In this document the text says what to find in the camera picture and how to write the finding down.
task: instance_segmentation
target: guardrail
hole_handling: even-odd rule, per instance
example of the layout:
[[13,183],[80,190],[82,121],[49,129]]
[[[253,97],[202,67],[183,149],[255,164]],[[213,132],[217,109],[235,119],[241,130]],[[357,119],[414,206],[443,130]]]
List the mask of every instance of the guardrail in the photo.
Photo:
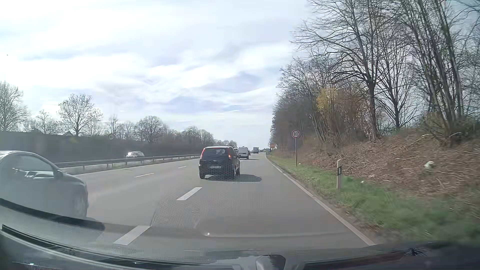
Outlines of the guardrail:
[[121,163],[124,162],[125,165],[128,162],[139,162],[143,160],[166,160],[166,159],[180,159],[180,158],[192,158],[199,157],[200,154],[190,154],[190,155],[175,155],[175,156],[158,156],[158,157],[142,157],[142,158],[125,158],[125,159],[112,159],[112,160],[86,160],[86,161],[70,161],[70,162],[56,162],[54,163],[59,168],[67,167],[77,167],[77,166],[88,166],[88,165],[100,165],[100,164],[112,164],[112,163]]

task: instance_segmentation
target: car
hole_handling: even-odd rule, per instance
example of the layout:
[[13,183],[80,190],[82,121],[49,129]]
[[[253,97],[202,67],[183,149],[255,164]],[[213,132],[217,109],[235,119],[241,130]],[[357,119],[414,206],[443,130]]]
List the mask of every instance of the car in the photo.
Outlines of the car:
[[227,174],[234,178],[240,175],[240,160],[231,146],[205,147],[200,155],[198,173],[201,179],[206,175]]
[[60,216],[86,218],[86,183],[35,153],[0,150],[0,186],[0,198],[6,201]]
[[242,159],[249,159],[249,156],[248,156],[248,147],[246,146],[242,146],[242,147],[239,147],[239,158]]
[[143,157],[145,157],[145,155],[140,151],[128,152],[127,155],[125,156],[125,158],[127,158],[127,159],[129,159],[129,158],[143,158]]

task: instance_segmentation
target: road shoulder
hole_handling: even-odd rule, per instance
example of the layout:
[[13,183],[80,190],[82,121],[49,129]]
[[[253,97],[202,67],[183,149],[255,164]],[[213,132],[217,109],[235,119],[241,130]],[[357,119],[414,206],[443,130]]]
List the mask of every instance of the road shoulder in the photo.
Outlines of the road shoulder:
[[303,192],[305,192],[308,196],[310,196],[313,200],[315,200],[319,206],[325,208],[332,216],[338,219],[342,224],[344,224],[347,228],[349,228],[356,236],[358,236],[361,240],[363,240],[367,245],[375,245],[386,243],[387,240],[380,236],[374,230],[368,230],[366,224],[361,222],[359,219],[356,219],[354,216],[348,214],[342,208],[334,206],[326,201],[324,198],[321,197],[318,192],[314,191],[312,188],[308,187],[304,181],[297,179],[293,175],[288,172],[287,168],[284,168],[280,164],[276,163],[274,160],[270,159],[268,155],[265,155],[265,158],[268,160],[272,166],[274,166],[277,170],[279,170],[285,177],[291,180],[298,188],[300,188]]

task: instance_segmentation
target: road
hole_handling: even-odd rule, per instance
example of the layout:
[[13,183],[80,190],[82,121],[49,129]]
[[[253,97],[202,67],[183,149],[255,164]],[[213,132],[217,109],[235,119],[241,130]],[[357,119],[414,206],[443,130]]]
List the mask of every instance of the road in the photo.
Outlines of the road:
[[139,235],[176,228],[201,232],[214,240],[210,244],[225,248],[251,247],[258,239],[262,243],[269,239],[269,245],[312,248],[366,246],[275,168],[265,154],[252,154],[240,163],[241,175],[234,181],[221,176],[200,179],[198,160],[78,177],[87,183],[88,217],[136,227],[124,241],[128,245],[149,245],[141,242],[151,239]]

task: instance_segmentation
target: green grass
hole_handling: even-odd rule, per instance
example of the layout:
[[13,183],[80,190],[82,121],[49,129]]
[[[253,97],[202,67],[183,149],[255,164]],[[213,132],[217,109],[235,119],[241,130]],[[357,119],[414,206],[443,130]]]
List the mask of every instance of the green grass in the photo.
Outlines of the green grass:
[[331,172],[312,165],[296,167],[295,160],[275,155],[268,158],[330,203],[403,240],[480,241],[480,219],[472,214],[478,208],[461,201],[409,196],[350,176],[343,176],[342,189],[337,191],[336,175]]

